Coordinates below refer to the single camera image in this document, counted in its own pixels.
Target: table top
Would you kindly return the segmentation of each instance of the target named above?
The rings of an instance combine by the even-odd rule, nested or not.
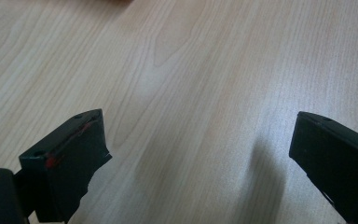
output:
[[[70,223],[344,223],[288,150],[300,110],[358,130],[358,1],[0,0],[0,167],[94,108]]]

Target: light wood surface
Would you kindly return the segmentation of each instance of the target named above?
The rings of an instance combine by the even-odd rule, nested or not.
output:
[[[0,167],[94,108],[71,223],[344,223],[288,149],[299,110],[358,130],[358,0],[0,0]]]

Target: red marking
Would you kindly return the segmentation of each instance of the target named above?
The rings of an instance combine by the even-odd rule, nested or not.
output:
[[[80,127],[77,132],[75,132],[74,134],[72,134],[72,136],[78,135],[78,134],[82,134],[82,133],[83,133],[84,131],[86,131],[89,127],[91,127],[91,125],[92,125],[93,123],[94,123],[94,122],[86,123],[85,125],[83,125],[82,127]]]
[[[48,169],[56,167],[62,161],[64,156],[61,156],[59,159],[55,158],[52,155],[48,155],[48,159],[46,160],[45,166]]]

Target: screw hole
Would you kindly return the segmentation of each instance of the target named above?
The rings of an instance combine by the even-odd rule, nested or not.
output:
[[[40,156],[45,155],[45,153],[46,152],[44,150],[36,151],[36,153],[34,153],[34,156],[35,157],[40,157]]]

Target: black plastic part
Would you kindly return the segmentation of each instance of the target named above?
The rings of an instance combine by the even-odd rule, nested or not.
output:
[[[0,224],[26,224],[10,170],[0,169]]]
[[[15,186],[17,194],[20,199],[22,213],[28,217],[30,216],[37,204],[35,200],[36,188],[28,183],[28,178],[23,170],[20,170],[14,175]]]
[[[34,201],[24,201],[40,222],[68,222],[94,172],[111,158],[102,110],[76,115],[20,155],[19,176],[34,189]]]
[[[347,222],[358,223],[358,133],[300,112],[289,156]]]

